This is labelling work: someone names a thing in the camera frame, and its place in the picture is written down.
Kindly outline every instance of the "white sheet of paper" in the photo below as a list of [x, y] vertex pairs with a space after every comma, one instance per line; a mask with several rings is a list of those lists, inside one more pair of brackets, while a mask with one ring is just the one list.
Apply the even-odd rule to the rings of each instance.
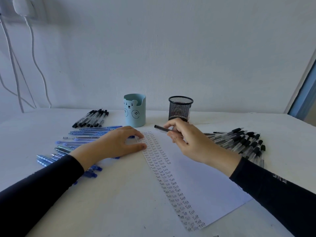
[[220, 171], [184, 156], [166, 133], [148, 131], [138, 142], [163, 191], [188, 231], [213, 223], [252, 199]]

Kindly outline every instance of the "blue pen holder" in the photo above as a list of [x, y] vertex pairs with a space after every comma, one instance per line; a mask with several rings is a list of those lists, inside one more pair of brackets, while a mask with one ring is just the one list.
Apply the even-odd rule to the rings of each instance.
[[140, 127], [146, 123], [146, 96], [128, 94], [124, 96], [125, 122], [132, 127]]

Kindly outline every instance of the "plug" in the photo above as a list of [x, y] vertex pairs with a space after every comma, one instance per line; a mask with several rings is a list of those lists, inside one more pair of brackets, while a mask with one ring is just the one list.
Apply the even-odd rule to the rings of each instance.
[[35, 9], [31, 0], [12, 0], [15, 12], [23, 17], [35, 17]]

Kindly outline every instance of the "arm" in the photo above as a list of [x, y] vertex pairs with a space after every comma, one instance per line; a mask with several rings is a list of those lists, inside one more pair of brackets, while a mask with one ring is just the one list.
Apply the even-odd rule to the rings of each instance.
[[171, 126], [173, 131], [167, 135], [184, 155], [230, 177], [294, 236], [314, 235], [315, 194], [216, 145], [195, 126], [181, 119], [170, 120], [164, 125], [166, 128]]
[[25, 236], [91, 165], [147, 147], [141, 143], [126, 145], [126, 138], [131, 135], [144, 137], [130, 126], [118, 128], [0, 192], [0, 212], [5, 215], [1, 226]]

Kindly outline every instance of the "black mesh pen holder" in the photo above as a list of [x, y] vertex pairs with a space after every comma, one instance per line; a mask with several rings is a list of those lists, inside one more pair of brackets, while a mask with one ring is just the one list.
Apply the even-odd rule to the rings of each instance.
[[172, 96], [169, 97], [169, 102], [169, 120], [181, 118], [188, 122], [193, 99], [185, 96]]

